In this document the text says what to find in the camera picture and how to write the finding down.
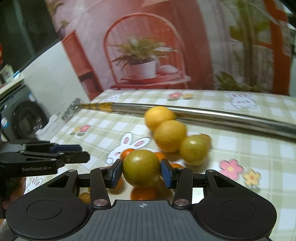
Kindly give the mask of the small orange tangerine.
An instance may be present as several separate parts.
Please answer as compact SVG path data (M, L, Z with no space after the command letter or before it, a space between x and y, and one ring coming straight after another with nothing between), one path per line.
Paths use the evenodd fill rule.
M120 154L120 159L121 159L121 161L124 161L125 158L126 158L126 156L127 156L128 154L130 154L131 152L133 152L133 151L134 151L133 148L125 149L124 151L122 151L122 153Z

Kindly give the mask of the beige fruit plate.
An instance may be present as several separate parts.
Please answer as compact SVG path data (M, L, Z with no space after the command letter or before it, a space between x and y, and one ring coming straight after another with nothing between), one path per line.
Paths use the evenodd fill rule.
M168 200L170 203L175 195L175 190L168 189L162 178L159 178L154 187L135 188L129 185L125 178L121 176L115 189L107 189L111 204L115 200ZM79 198L87 204L90 204L90 188L81 188ZM202 188L193 188L192 204L199 203L204 198Z

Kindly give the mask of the small orange kumquat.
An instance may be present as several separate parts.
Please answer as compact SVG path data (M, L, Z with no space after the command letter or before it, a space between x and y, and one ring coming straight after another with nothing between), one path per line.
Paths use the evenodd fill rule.
M178 163L171 163L171 166L173 168L184 169L184 167L182 165L178 164Z
M154 154L158 157L158 160L161 162L162 159L166 159L165 154L163 154L162 152L154 152Z

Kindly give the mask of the telescopic metal pole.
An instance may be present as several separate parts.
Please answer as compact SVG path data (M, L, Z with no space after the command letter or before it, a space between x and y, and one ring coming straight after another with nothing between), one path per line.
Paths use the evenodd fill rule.
M140 103L80 103L77 106L81 109L100 110L105 112L144 114L154 104ZM256 135L263 134L275 138L295 141L295 125L291 123L269 120L256 116L239 113L228 113L220 110L208 110L202 108L186 108L182 106L167 106L176 118L185 121L193 121L216 128L229 128L232 130L242 130Z

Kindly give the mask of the green round fruit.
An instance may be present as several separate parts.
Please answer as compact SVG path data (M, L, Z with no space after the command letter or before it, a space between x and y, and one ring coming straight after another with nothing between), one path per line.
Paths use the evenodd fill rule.
M135 150L123 161L123 175L133 187L152 187L161 175L161 164L155 153L148 150Z

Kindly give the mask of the yellow lemon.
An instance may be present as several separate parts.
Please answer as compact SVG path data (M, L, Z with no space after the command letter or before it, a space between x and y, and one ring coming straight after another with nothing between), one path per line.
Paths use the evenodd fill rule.
M154 132L154 130L163 122L175 120L175 114L164 106L155 106L150 108L144 114L144 121L147 128Z
M177 152L181 142L187 136L187 127L179 121L167 120L156 128L152 136L163 152Z

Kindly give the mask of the green yellow citrus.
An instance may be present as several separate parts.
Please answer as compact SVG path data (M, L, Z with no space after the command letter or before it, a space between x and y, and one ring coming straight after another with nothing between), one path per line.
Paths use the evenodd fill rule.
M202 165L209 152L207 142L200 134L185 137L179 147L180 156L190 166Z

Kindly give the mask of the washing machine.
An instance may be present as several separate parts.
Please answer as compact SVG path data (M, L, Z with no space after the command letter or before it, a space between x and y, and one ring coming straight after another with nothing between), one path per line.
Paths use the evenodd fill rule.
M6 140L36 140L36 132L48 122L46 112L27 85L1 95L1 133Z

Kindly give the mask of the checkered bunny tablecloth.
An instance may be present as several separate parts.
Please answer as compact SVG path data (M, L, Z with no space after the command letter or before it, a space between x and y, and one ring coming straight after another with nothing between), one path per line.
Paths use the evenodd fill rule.
M106 90L95 102L154 104L221 110L295 123L295 98L282 95L200 90ZM295 240L295 142L260 133L185 122L187 135L203 140L206 159L192 170L214 169L268 199L276 208L272 240ZM90 154L79 173L111 165L133 149L149 150L175 167L186 165L176 153L162 152L145 125L143 115L83 109L63 123L56 121L40 135L57 144L79 144Z

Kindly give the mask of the printed room scene backdrop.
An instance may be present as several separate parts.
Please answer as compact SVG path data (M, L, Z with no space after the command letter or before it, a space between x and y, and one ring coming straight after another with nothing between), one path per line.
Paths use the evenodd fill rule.
M89 99L106 89L288 95L285 1L46 1Z

